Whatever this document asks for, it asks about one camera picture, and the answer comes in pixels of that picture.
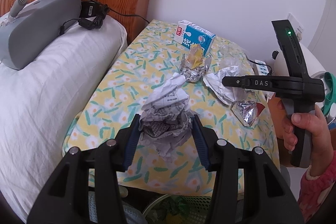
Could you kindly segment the right hand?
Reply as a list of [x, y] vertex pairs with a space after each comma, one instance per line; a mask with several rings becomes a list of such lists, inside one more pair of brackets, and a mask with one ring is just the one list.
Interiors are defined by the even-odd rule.
[[321, 176], [334, 158], [334, 142], [320, 108], [316, 107], [314, 114], [296, 113], [289, 119], [280, 98], [272, 98], [268, 106], [278, 138], [280, 163], [292, 167], [289, 153], [298, 142], [294, 128], [307, 129], [312, 133], [313, 140], [310, 174], [313, 177]]

